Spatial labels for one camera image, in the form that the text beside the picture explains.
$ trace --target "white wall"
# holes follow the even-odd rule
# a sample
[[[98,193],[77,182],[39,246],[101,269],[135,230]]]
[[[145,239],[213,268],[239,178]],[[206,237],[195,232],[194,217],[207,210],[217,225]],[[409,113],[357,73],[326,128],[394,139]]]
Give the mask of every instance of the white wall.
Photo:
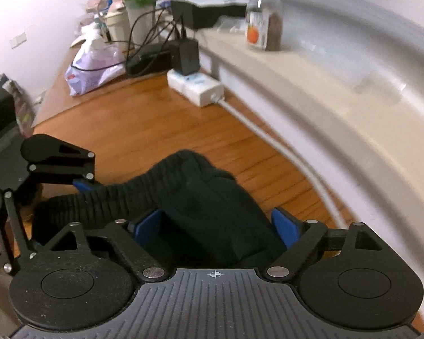
[[[87,0],[0,0],[0,72],[32,98],[48,89],[74,40],[76,18]],[[22,33],[27,42],[11,49]]]

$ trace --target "blue gripper pad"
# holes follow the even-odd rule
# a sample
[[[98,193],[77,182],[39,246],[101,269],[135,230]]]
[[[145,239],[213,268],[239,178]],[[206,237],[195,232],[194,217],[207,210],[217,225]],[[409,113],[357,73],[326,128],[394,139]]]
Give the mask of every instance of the blue gripper pad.
[[[163,211],[156,210],[135,226],[133,239],[143,248],[160,230]]]
[[[84,179],[76,179],[72,181],[72,185],[79,191],[79,192],[87,192],[91,191],[95,188],[98,188],[99,186],[102,186],[102,183],[94,181],[86,181]]]
[[[294,218],[283,208],[275,208],[272,211],[272,224],[287,248],[291,247],[300,238],[300,226],[302,222]]]

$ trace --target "clear plastic bag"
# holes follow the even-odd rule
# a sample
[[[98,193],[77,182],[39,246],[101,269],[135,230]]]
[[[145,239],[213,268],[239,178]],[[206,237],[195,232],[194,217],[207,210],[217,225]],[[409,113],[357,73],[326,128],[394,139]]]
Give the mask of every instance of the clear plastic bag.
[[[244,34],[246,30],[245,18],[220,16],[213,26],[219,32]]]
[[[118,45],[108,45],[100,36],[87,40],[75,56],[73,66],[87,70],[115,66],[97,71],[82,71],[69,66],[64,78],[69,85],[70,95],[73,97],[83,95],[123,75],[126,72],[125,67],[118,63],[124,60],[125,57]]]

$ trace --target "wall outlet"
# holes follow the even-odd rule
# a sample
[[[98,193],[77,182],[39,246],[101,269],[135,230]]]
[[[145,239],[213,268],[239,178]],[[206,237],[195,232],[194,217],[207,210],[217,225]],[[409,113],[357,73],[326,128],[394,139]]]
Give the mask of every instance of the wall outlet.
[[[9,44],[11,45],[12,49],[15,49],[16,47],[20,46],[21,44],[23,44],[26,41],[27,41],[27,34],[24,31],[23,33],[19,34],[18,36],[10,39]]]

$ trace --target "black charger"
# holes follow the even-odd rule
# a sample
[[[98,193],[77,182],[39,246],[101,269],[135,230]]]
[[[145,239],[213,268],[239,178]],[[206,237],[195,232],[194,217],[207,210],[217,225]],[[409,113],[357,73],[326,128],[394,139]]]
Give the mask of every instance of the black charger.
[[[199,66],[199,46],[196,39],[182,37],[170,42],[171,65],[181,75],[197,73]]]

